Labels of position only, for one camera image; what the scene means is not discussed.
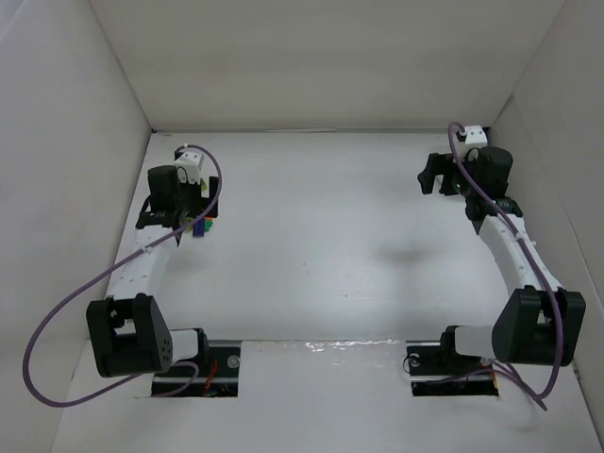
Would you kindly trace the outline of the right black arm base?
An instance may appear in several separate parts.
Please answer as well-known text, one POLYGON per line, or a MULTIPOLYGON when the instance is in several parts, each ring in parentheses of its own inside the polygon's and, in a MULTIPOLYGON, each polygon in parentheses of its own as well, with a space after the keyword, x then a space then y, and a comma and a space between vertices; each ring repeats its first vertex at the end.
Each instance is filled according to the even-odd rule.
POLYGON ((413 396, 499 396, 493 367, 481 358, 445 353, 440 341, 407 341, 406 351, 413 396))

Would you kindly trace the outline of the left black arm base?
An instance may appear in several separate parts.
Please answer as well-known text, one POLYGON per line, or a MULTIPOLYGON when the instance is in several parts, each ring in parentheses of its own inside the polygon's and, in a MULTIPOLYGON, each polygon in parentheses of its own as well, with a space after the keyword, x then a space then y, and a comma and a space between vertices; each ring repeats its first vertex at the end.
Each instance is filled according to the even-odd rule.
POLYGON ((194 362, 199 373, 186 387, 193 376, 191 367, 172 367, 167 373, 155 374, 151 384, 151 395, 166 395, 171 398, 231 398, 239 392, 242 343, 235 341, 210 341, 206 358, 197 356, 194 362))

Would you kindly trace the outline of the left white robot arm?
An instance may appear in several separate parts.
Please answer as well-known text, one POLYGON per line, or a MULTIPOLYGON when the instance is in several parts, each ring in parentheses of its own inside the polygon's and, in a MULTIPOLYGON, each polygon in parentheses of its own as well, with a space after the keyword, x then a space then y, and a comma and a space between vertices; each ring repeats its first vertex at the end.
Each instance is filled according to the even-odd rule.
POLYGON ((135 249, 107 296, 89 304, 86 320, 97 371, 103 378, 158 374, 174 363, 201 366, 208 341, 200 328, 171 330, 156 296, 168 260, 180 245, 177 230, 202 214, 200 163, 161 165, 147 172, 149 195, 135 225, 135 249))

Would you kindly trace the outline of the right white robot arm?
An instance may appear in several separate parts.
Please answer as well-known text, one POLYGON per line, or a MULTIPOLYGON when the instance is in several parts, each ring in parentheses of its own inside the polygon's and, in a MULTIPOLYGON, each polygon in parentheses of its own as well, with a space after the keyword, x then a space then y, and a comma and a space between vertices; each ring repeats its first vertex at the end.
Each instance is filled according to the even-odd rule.
POLYGON ((567 366, 574 358, 586 310, 581 294, 569 292, 552 276, 526 231, 523 212, 507 196, 512 155, 498 147, 472 150, 472 159, 456 163, 452 154, 432 153, 418 175, 430 194, 460 195, 467 218, 492 253, 509 300, 487 327, 453 326, 456 354, 507 363, 567 366))

